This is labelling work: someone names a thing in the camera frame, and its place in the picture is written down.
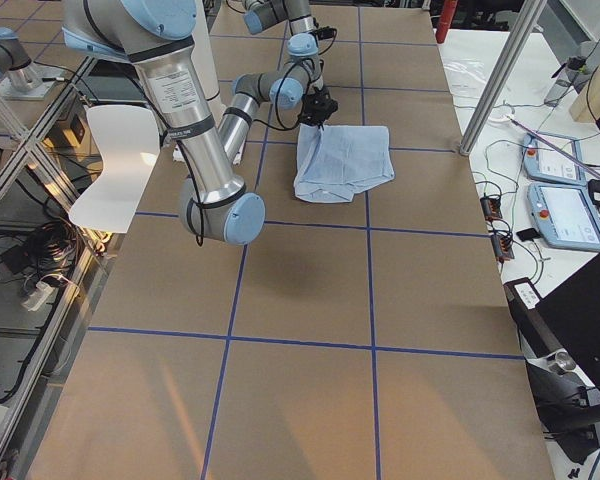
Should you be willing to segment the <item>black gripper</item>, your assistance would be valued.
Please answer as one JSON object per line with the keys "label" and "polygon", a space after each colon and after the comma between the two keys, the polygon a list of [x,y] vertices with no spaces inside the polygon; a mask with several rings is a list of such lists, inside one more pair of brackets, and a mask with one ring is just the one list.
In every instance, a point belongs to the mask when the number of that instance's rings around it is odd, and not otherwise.
{"label": "black gripper", "polygon": [[314,87],[302,97],[298,115],[301,124],[322,129],[325,122],[338,110],[338,102],[331,97],[327,87]]}

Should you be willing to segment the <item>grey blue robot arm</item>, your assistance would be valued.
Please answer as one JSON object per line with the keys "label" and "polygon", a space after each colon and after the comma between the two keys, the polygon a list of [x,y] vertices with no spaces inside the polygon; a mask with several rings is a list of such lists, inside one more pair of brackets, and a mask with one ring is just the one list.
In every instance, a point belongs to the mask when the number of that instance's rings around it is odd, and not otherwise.
{"label": "grey blue robot arm", "polygon": [[179,217],[197,241],[252,242],[265,220],[263,199],[247,190],[232,162],[260,106],[301,109],[298,120],[322,126],[338,109],[323,82],[318,26],[307,1],[247,1],[244,21],[258,34],[283,21],[292,36],[288,59],[275,71],[246,74],[219,122],[214,120],[192,60],[197,7],[192,1],[67,1],[68,47],[96,58],[130,63],[146,99],[180,147],[189,177]]}
{"label": "grey blue robot arm", "polygon": [[288,22],[291,34],[311,33],[319,40],[337,36],[337,29],[319,26],[308,0],[245,0],[243,20],[252,35]]}

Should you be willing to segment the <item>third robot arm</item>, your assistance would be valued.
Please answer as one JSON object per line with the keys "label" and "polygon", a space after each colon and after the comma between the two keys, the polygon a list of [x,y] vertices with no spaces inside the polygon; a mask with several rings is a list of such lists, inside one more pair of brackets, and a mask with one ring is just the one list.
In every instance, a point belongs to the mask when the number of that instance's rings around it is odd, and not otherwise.
{"label": "third robot arm", "polygon": [[0,95],[10,100],[42,100],[56,81],[61,67],[36,64],[16,33],[0,27]]}

